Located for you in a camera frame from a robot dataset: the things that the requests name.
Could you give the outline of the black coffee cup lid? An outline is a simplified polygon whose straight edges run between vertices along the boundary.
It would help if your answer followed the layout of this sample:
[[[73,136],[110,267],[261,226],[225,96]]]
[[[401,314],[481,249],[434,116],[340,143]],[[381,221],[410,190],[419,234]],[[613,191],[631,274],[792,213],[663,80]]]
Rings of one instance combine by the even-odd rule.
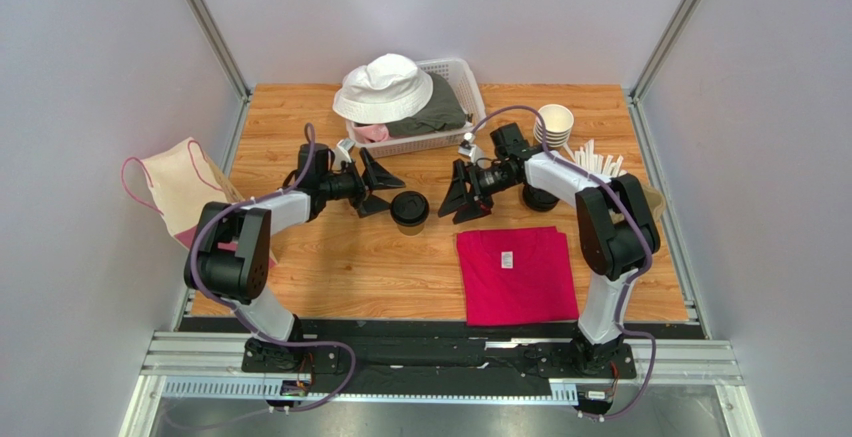
[[[392,220],[399,226],[416,227],[424,224],[430,212],[427,198],[416,191],[397,194],[390,203]]]

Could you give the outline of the brown paper coffee cup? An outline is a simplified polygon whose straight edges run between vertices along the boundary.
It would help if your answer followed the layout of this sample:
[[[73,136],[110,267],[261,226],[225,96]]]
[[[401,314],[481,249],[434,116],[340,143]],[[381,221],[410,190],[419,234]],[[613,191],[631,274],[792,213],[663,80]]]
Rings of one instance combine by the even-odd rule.
[[[397,225],[398,230],[405,236],[418,235],[424,230],[424,227],[425,227],[424,222],[416,224],[416,225],[403,225],[403,224]]]

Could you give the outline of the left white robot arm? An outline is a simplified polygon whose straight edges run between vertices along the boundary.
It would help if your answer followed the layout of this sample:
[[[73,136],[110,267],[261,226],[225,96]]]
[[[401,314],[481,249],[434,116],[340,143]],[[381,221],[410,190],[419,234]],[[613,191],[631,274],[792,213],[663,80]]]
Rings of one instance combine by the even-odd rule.
[[[303,360],[299,318],[268,288],[272,237],[315,220],[330,201],[345,201],[361,217],[389,210],[376,191],[401,189],[404,182],[365,148],[354,162],[352,142],[335,148],[306,143],[282,188],[237,204],[209,202],[202,211],[184,267],[184,283],[235,312],[253,333],[250,351]]]

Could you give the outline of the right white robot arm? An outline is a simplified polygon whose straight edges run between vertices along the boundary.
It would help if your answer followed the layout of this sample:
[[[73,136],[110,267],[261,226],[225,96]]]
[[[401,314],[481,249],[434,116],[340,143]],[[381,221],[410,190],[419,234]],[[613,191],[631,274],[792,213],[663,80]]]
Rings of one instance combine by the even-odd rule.
[[[571,205],[580,247],[592,277],[579,337],[572,342],[577,365],[601,367],[621,350],[623,320],[639,276],[650,269],[660,235],[640,181],[632,174],[607,178],[591,173],[541,145],[515,124],[490,134],[495,156],[487,159],[472,137],[460,145],[450,185],[438,214],[456,224],[490,215],[493,196],[517,185],[545,204]]]

